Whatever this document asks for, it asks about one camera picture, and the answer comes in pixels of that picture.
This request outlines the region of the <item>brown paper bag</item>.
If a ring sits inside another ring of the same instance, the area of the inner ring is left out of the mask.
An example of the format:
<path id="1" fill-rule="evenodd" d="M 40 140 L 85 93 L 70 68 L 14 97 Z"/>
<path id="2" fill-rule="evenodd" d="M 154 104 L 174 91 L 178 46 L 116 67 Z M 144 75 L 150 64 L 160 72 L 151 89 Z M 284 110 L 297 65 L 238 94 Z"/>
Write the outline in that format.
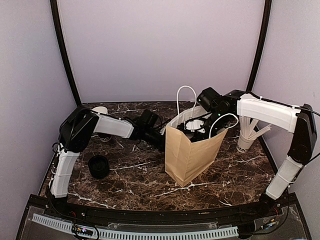
<path id="1" fill-rule="evenodd" d="M 236 122 L 227 127 L 219 127 L 218 134 L 207 134 L 204 140 L 192 142 L 191 139 L 178 129 L 178 124 L 191 117 L 199 117 L 206 111 L 202 106 L 193 106 L 180 112 L 160 131 L 165 137 L 165 172 L 180 186 L 184 187 L 207 169 L 216 159 L 221 144 L 228 129 L 235 127 Z"/>

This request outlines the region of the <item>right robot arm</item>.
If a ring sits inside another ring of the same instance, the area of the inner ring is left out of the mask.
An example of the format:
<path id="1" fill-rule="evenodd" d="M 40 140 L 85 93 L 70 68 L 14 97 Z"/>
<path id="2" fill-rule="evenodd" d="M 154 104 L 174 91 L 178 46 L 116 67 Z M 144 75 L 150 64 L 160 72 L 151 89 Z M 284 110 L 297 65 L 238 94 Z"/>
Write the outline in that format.
<path id="1" fill-rule="evenodd" d="M 193 117 L 186 120 L 183 126 L 186 131 L 201 132 L 203 137 L 217 132 L 215 124 L 225 116 L 251 118 L 293 134 L 286 159 L 265 190 L 267 197 L 255 205 L 255 213 L 266 217 L 275 208 L 273 200 L 277 200 L 301 169 L 315 159 L 313 151 L 317 128 L 314 116 L 317 113 L 308 104 L 289 105 L 241 90 L 221 95 L 211 87 L 204 89 L 196 101 L 206 111 L 208 118 L 203 115 Z"/>

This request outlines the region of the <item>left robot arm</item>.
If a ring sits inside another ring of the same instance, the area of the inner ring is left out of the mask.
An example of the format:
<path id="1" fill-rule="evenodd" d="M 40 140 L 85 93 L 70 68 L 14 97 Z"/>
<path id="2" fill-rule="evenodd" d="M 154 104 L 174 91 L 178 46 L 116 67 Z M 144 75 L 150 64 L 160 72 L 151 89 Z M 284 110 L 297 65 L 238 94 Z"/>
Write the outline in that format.
<path id="1" fill-rule="evenodd" d="M 58 160 L 53 165 L 53 177 L 49 183 L 49 192 L 56 198 L 51 210 L 60 218 L 67 218 L 70 206 L 60 198 L 68 195 L 68 185 L 73 168 L 80 153 L 85 150 L 94 133 L 118 136 L 123 139 L 145 141 L 158 149 L 165 150 L 165 135 L 162 126 L 155 126 L 160 117 L 144 110 L 141 116 L 116 118 L 103 112 L 79 106 L 61 124 L 57 146 Z"/>

